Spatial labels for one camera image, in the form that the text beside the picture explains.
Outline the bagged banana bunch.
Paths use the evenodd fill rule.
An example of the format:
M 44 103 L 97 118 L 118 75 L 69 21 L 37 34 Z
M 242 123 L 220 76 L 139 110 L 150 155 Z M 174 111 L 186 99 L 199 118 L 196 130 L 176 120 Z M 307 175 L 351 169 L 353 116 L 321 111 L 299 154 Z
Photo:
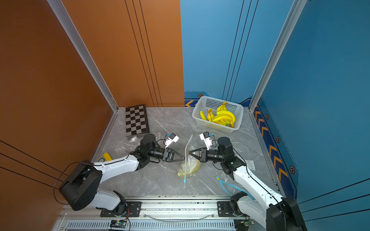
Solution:
M 196 149 L 197 144 L 196 137 L 192 134 L 183 151 L 185 159 L 181 162 L 177 170 L 177 176 L 183 182 L 184 188 L 187 186 L 188 178 L 200 168 L 200 161 L 189 154 L 190 151 Z
M 208 110 L 207 119 L 208 119 L 208 121 L 210 121 L 210 122 L 211 122 L 213 118 L 214 118 L 213 110 L 210 108 L 210 109 Z
M 217 123 L 223 126 L 229 125 L 231 128 L 234 127 L 235 121 L 235 115 L 227 110 L 219 111 L 217 115 L 212 119 L 213 123 Z

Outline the clear zip-top bag blue seal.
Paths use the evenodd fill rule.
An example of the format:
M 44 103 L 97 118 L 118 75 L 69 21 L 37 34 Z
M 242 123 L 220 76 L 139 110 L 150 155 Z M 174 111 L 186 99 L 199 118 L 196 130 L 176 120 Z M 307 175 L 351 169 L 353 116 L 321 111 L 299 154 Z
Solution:
M 231 179 L 227 177 L 224 173 L 220 176 L 217 173 L 211 175 L 211 178 L 216 181 L 218 187 L 223 190 L 227 195 L 232 196 L 237 192 L 245 192 L 252 200 L 256 201 L 256 199 L 251 195 L 251 193 L 246 190 L 241 184 L 239 183 L 232 183 Z

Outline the yellow banana bunch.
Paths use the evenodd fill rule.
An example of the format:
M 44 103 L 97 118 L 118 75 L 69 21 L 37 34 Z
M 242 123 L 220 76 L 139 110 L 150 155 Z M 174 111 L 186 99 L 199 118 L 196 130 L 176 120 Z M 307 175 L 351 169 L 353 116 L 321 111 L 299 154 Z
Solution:
M 227 107 L 226 107 L 226 105 L 227 105 L 227 102 L 223 102 L 218 108 L 217 108 L 217 113 L 219 112 L 219 111 L 223 111 L 223 110 L 227 110 Z

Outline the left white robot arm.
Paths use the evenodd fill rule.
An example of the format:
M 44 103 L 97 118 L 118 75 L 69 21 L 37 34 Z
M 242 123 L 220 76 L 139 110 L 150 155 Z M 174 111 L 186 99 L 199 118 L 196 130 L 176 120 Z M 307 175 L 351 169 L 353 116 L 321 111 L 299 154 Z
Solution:
M 135 172 L 150 162 L 159 163 L 184 161 L 185 157 L 170 148 L 179 137 L 171 133 L 161 147 L 154 134 L 146 134 L 139 146 L 126 157 L 105 162 L 79 162 L 59 186 L 59 192 L 74 211 L 95 207 L 110 212 L 114 216 L 128 216 L 129 206 L 126 199 L 117 191 L 106 191 L 100 184 L 118 175 Z

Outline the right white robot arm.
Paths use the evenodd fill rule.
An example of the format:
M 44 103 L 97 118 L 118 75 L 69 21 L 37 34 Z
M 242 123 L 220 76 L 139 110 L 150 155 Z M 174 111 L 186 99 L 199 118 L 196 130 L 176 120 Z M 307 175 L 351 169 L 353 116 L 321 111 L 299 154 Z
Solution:
M 199 148 L 189 151 L 189 154 L 200 162 L 219 162 L 223 172 L 245 189 L 230 198 L 230 206 L 236 216 L 250 216 L 267 231 L 307 229 L 296 200 L 283 197 L 260 180 L 228 137 L 217 140 L 217 149 Z

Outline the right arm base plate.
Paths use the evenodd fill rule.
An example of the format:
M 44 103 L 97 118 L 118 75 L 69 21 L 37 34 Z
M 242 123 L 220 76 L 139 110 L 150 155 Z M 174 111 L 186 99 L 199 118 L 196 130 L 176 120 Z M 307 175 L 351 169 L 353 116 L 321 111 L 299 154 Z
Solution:
M 217 211 L 219 217 L 238 217 L 237 204 L 231 201 L 218 201 Z

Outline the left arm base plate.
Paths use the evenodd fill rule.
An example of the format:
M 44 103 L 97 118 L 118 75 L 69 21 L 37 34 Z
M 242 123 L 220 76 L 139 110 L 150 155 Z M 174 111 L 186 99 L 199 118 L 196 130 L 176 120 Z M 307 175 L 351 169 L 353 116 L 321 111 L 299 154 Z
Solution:
M 100 213 L 100 217 L 102 218 L 138 218 L 140 216 L 141 201 L 129 201 L 126 203 L 126 209 L 123 211 L 124 213 L 121 215 L 117 215 L 112 211 L 108 211 L 106 209 L 102 209 Z

